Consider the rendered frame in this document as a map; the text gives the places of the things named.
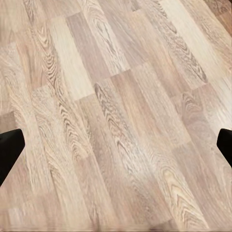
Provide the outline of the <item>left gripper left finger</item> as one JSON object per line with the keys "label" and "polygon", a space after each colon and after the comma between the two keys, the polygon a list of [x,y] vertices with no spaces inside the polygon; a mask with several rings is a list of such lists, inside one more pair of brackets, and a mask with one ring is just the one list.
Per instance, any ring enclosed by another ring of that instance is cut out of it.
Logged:
{"label": "left gripper left finger", "polygon": [[25,147],[21,129],[0,134],[0,187]]}

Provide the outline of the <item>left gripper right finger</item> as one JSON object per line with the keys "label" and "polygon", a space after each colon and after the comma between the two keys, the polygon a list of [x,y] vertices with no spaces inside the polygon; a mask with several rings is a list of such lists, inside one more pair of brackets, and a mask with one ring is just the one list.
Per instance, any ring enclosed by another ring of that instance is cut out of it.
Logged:
{"label": "left gripper right finger", "polygon": [[220,129],[217,146],[232,167],[232,130]]}

